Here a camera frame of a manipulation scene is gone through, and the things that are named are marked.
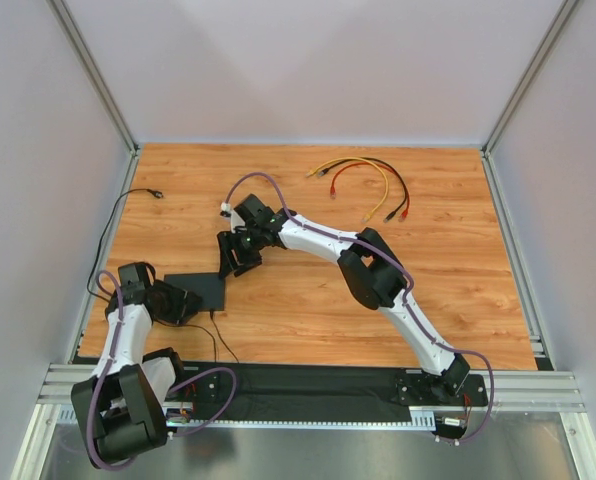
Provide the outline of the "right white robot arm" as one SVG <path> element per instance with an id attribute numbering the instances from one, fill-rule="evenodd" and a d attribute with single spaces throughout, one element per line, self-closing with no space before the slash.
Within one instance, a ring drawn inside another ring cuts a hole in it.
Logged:
<path id="1" fill-rule="evenodd" d="M 289 210 L 273 211 L 251 194 L 236 206 L 224 202 L 230 222 L 217 234 L 219 276 L 241 276 L 262 264 L 267 247 L 308 253 L 336 265 L 353 298 L 381 312 L 413 349 L 422 371 L 455 395 L 470 370 L 464 356 L 443 342 L 413 297 L 413 279 L 380 234 L 333 229 Z"/>

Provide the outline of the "black network switch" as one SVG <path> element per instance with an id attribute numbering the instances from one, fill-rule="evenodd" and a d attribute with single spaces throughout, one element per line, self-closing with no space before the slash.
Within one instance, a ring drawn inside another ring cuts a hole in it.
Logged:
<path id="1" fill-rule="evenodd" d="M 199 311 L 225 309 L 226 282 L 217 272 L 167 274 L 164 281 L 198 295 L 202 299 Z"/>

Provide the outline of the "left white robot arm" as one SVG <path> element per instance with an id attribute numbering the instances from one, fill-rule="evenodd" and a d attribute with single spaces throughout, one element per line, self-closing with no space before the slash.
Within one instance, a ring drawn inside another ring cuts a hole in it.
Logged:
<path id="1" fill-rule="evenodd" d="M 138 455 L 166 444 L 162 410 L 169 389 L 182 378 L 180 356 L 171 347 L 147 353 L 155 323 L 181 327 L 203 300 L 197 293 L 155 278 L 146 262 L 121 266 L 105 317 L 108 335 L 89 378 L 72 387 L 71 402 L 94 467 L 119 470 Z"/>

